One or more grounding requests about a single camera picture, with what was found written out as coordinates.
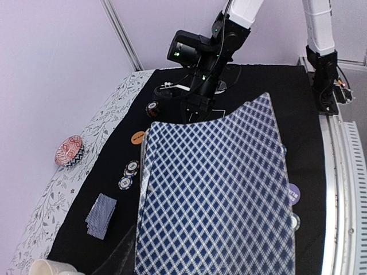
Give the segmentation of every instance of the white wall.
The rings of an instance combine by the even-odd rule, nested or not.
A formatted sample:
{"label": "white wall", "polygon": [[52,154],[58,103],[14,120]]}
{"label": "white wall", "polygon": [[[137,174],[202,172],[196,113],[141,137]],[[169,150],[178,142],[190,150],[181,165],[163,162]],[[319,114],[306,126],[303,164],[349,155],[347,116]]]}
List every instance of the white wall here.
{"label": "white wall", "polygon": [[[167,61],[177,30],[206,36],[225,0],[113,0],[146,69],[177,66]],[[361,59],[367,49],[367,1],[333,0],[333,23],[341,58]],[[236,63],[295,65],[306,54],[302,0],[265,0]]]}
{"label": "white wall", "polygon": [[339,58],[362,62],[367,54],[367,1],[332,0]]}
{"label": "white wall", "polygon": [[99,0],[0,3],[0,274],[79,134],[131,71]]}

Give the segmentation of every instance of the deck of cards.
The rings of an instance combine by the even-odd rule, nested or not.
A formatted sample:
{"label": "deck of cards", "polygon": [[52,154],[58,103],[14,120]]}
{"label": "deck of cards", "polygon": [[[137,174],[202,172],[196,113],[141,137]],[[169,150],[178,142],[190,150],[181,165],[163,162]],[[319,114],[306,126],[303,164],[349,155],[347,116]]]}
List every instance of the deck of cards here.
{"label": "deck of cards", "polygon": [[85,221],[88,235],[103,240],[106,236],[108,224],[115,211],[116,199],[99,194]]}

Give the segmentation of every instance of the poker chip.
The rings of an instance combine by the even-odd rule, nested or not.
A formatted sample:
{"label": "poker chip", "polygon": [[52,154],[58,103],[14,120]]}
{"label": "poker chip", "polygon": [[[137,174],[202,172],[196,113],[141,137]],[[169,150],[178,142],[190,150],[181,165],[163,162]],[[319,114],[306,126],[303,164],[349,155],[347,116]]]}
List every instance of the poker chip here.
{"label": "poker chip", "polygon": [[294,232],[296,232],[300,228],[300,218],[297,214],[292,213],[291,220],[292,220],[292,228]]}
{"label": "poker chip", "polygon": [[140,164],[137,160],[130,161],[124,169],[124,176],[128,178],[133,178],[138,174]]}
{"label": "poker chip", "polygon": [[127,168],[125,168],[124,170],[124,176],[128,177],[128,178],[133,178],[138,174],[138,170],[136,170],[135,172],[130,172]]}
{"label": "poker chip", "polygon": [[124,177],[119,181],[119,188],[121,190],[128,190],[132,186],[132,179]]}
{"label": "poker chip", "polygon": [[143,137],[145,135],[145,132],[144,131],[140,131],[140,132],[137,132],[135,133],[132,138],[131,138],[131,143],[133,145],[140,145],[143,143]]}
{"label": "poker chip", "polygon": [[300,189],[292,183],[289,184],[289,200],[292,205],[297,204],[300,200]]}
{"label": "poker chip", "polygon": [[135,172],[139,169],[140,165],[139,162],[137,160],[132,160],[130,161],[127,165],[126,165],[126,169],[129,172]]}
{"label": "poker chip", "polygon": [[287,147],[284,144],[282,144],[281,149],[282,149],[282,154],[284,156],[287,156],[287,153],[288,153]]}
{"label": "poker chip", "polygon": [[157,117],[159,115],[158,102],[153,101],[147,105],[145,111],[148,117]]}

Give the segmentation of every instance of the stack of cards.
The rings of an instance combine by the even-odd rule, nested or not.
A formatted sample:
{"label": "stack of cards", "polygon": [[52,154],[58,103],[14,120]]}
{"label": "stack of cards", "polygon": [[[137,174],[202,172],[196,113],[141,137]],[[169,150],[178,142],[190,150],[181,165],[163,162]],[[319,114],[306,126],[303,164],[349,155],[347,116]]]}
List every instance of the stack of cards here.
{"label": "stack of cards", "polygon": [[281,145],[269,94],[222,119],[152,123],[134,274],[295,274]]}
{"label": "stack of cards", "polygon": [[88,235],[104,239],[108,224],[115,211],[116,200],[104,194],[99,194],[85,221],[87,222]]}

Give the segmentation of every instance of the floral patterned tablecloth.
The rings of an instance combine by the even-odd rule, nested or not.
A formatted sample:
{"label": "floral patterned tablecloth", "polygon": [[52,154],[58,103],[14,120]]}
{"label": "floral patterned tablecloth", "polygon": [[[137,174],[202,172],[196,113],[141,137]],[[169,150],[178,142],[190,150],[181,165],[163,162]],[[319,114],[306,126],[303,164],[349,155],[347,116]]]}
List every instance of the floral patterned tablecloth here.
{"label": "floral patterned tablecloth", "polygon": [[130,73],[85,128],[85,153],[72,168],[60,167],[47,185],[17,246],[7,275],[27,275],[32,262],[46,258],[56,234],[98,155],[154,70]]}

